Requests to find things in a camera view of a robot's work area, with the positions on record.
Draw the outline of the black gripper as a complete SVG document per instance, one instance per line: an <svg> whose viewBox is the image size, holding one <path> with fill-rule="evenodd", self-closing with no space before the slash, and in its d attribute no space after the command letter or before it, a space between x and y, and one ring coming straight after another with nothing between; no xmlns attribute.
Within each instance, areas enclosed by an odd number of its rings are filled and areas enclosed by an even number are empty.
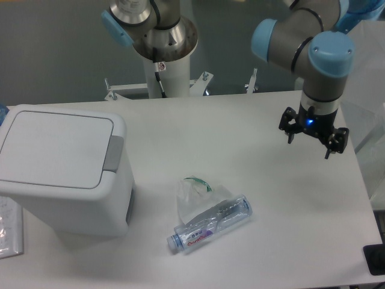
<svg viewBox="0 0 385 289"><path fill-rule="evenodd" d="M334 127L336 115L337 111L325 115L315 114L313 108L306 110L302 105L297 114L293 108L287 107L280 119L279 130L288 136L288 144L292 143L295 134L301 132L318 138L326 147L324 158L327 160L330 154L342 154L348 143L349 129Z"/></svg>

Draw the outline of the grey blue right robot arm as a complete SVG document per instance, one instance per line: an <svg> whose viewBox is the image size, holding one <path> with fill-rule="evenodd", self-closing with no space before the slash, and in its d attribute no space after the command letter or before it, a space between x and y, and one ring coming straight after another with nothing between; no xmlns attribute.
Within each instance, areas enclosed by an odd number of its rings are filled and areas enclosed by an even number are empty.
<svg viewBox="0 0 385 289"><path fill-rule="evenodd" d="M289 142L304 133L342 152L349 130L335 128L334 120L355 54L347 33L375 17L384 1L293 1L289 9L283 22L263 20L251 38L256 56L304 80L299 109L285 109L279 129Z"/></svg>

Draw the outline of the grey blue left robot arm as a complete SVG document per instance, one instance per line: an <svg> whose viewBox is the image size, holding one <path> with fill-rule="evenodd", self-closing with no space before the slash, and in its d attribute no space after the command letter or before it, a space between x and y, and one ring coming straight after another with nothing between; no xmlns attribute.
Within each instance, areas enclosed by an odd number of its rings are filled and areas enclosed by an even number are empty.
<svg viewBox="0 0 385 289"><path fill-rule="evenodd" d="M328 154L341 154L349 136L334 120L355 46L333 31L348 7L348 1L292 1L286 20L265 19L251 37L254 55L304 81L299 109L285 109L279 129L289 140L299 133L317 138ZM101 18L118 44L133 46L143 59L151 98L191 95L189 57L198 37L179 1L111 1Z"/></svg>

